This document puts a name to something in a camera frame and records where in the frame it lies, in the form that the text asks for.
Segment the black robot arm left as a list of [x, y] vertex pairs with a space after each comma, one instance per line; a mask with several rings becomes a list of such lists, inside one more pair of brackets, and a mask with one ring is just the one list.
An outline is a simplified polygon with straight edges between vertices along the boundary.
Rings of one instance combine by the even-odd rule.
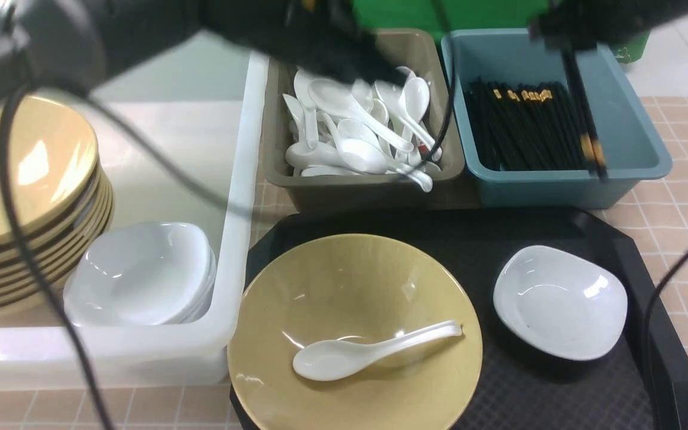
[[406, 81], [349, 1], [5, 1], [0, 104], [24, 85], [87, 95], [202, 30], [344, 84]]

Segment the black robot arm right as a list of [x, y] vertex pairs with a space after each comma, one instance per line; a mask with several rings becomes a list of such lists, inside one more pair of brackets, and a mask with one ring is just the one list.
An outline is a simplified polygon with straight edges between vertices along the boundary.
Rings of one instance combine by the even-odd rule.
[[527, 31], [557, 51], [592, 51], [685, 16], [688, 1], [559, 1], [533, 16]]

